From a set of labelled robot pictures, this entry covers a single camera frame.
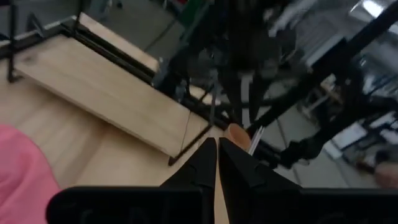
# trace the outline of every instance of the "black bracket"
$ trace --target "black bracket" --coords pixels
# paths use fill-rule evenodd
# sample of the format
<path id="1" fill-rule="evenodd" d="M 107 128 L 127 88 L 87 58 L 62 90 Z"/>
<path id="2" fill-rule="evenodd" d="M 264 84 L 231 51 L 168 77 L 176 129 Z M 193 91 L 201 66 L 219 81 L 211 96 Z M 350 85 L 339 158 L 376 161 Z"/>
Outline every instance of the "black bracket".
<path id="1" fill-rule="evenodd" d="M 8 73 L 7 81 L 9 83 L 15 83 L 19 81 L 22 77 L 14 75 L 14 54 L 16 52 L 16 30 L 17 30 L 17 17 L 18 17 L 18 6 L 14 2 L 11 2 L 9 9 L 9 40 L 8 45 Z"/>
<path id="2" fill-rule="evenodd" d="M 44 26 L 34 13 L 30 13 L 27 18 L 26 32 L 36 31 L 39 36 L 44 38 Z"/>

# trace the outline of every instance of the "black cable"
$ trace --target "black cable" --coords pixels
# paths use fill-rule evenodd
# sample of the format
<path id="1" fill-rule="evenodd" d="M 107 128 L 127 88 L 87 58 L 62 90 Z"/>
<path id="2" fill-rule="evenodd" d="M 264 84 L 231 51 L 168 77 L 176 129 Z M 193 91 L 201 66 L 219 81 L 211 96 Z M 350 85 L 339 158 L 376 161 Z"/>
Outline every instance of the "black cable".
<path id="1" fill-rule="evenodd" d="M 144 48 L 144 52 L 148 52 L 158 41 L 160 41 L 167 33 L 168 31 L 173 27 L 175 22 L 177 21 L 177 18 L 174 18 L 168 25 L 167 27 L 146 47 Z"/>

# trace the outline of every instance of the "pink object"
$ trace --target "pink object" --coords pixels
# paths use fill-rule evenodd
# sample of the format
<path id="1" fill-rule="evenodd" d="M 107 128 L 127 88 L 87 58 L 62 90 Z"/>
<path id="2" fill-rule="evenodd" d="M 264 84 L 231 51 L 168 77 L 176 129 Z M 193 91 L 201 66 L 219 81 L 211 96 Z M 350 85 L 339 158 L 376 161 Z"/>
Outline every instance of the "pink object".
<path id="1" fill-rule="evenodd" d="M 0 125 L 0 223 L 44 224 L 59 186 L 42 151 L 24 134 Z"/>

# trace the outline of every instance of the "black metal frame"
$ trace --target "black metal frame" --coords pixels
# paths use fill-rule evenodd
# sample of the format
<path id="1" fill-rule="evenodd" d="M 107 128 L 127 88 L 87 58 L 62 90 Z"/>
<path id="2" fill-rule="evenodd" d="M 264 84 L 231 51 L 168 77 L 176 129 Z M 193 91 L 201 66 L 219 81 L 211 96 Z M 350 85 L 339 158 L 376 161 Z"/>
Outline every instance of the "black metal frame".
<path id="1" fill-rule="evenodd" d="M 0 59 L 8 58 L 9 70 L 7 80 L 9 83 L 14 83 L 20 80 L 20 78 L 15 76 L 13 72 L 14 56 L 16 53 L 44 42 L 56 35 L 65 35 L 68 37 L 73 37 L 109 61 L 125 69 L 137 78 L 140 78 L 148 85 L 151 84 L 150 82 L 154 76 L 154 72 L 151 69 L 147 68 L 145 65 L 130 57 L 109 42 L 103 40 L 101 37 L 92 33 L 89 29 L 79 23 L 83 6 L 84 0 L 80 0 L 75 21 L 71 20 L 70 22 L 66 22 L 46 30 L 44 32 L 44 37 L 32 35 L 26 37 L 25 39 L 16 40 L 15 36 L 18 6 L 11 1 L 9 11 L 10 43 L 9 45 L 0 47 Z M 296 102 L 298 102 L 298 100 L 306 96 L 313 87 L 318 86 L 330 73 L 338 73 L 339 67 L 346 65 L 351 58 L 365 48 L 365 46 L 372 42 L 377 36 L 388 30 L 388 28 L 397 20 L 398 1 L 392 3 L 377 19 L 370 22 L 347 44 L 335 47 L 333 50 L 329 51 L 313 66 L 313 72 L 311 74 L 307 74 L 307 78 L 303 78 L 303 80 L 296 87 L 292 88 L 285 96 L 283 96 L 282 99 L 272 102 L 265 101 L 264 105 L 268 106 L 269 104 L 272 104 L 271 109 L 247 129 L 248 133 L 253 136 L 259 127 L 266 127 L 270 125 L 271 122 L 292 107 Z M 182 149 L 179 155 L 176 157 L 170 157 L 170 166 L 176 163 L 200 138 L 202 138 L 211 129 L 213 125 L 216 125 L 221 129 L 226 129 L 229 123 L 231 123 L 229 118 L 221 114 L 222 110 L 228 109 L 228 105 L 225 106 L 225 108 L 220 107 L 220 110 L 216 110 L 214 104 L 213 106 L 208 106 L 202 102 L 205 95 L 203 95 L 200 99 L 196 99 L 195 97 L 187 94 L 180 102 L 190 111 L 209 121 L 209 124 L 184 149 Z M 276 165 L 279 163 L 280 155 L 272 146 L 268 145 L 268 143 L 261 141 L 256 151 L 261 152 L 263 156 L 266 156 L 271 167 L 276 167 Z"/>

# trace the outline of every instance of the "metal rod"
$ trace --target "metal rod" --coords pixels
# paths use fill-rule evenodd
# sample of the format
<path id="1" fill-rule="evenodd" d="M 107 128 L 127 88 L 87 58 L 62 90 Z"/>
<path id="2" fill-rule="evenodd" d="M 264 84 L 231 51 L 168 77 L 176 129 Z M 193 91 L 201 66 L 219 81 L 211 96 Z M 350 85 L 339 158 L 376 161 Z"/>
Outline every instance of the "metal rod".
<path id="1" fill-rule="evenodd" d="M 8 73 L 7 81 L 9 83 L 14 83 L 20 79 L 20 77 L 14 76 L 14 55 L 16 52 L 16 29 L 17 29 L 17 14 L 18 6 L 15 5 L 14 1 L 11 1 L 9 10 L 9 39 L 8 44 Z"/>
<path id="2" fill-rule="evenodd" d="M 194 144 L 196 144 L 211 128 L 207 125 L 184 149 L 176 156 L 169 158 L 169 166 L 174 165 Z"/>
<path id="3" fill-rule="evenodd" d="M 77 6 L 76 20 L 75 20 L 75 23 L 73 25 L 73 30 L 72 30 L 73 36 L 76 36 L 77 30 L 78 30 L 79 24 L 80 24 L 81 13 L 83 12 L 84 7 L 85 7 L 85 1 L 79 0 L 78 6 Z"/>
<path id="4" fill-rule="evenodd" d="M 333 70 L 344 67 L 351 58 L 358 54 L 376 37 L 388 30 L 398 20 L 398 1 L 392 3 L 378 18 L 370 22 L 358 32 L 345 47 L 338 49 L 324 62 L 322 66 L 315 67 L 314 73 L 306 80 L 301 81 L 295 88 L 288 92 L 284 101 L 274 105 L 266 114 L 262 115 L 254 124 L 248 127 L 248 133 L 253 136 L 260 126 L 270 125 L 276 118 L 292 107 L 299 99 L 320 84 Z"/>

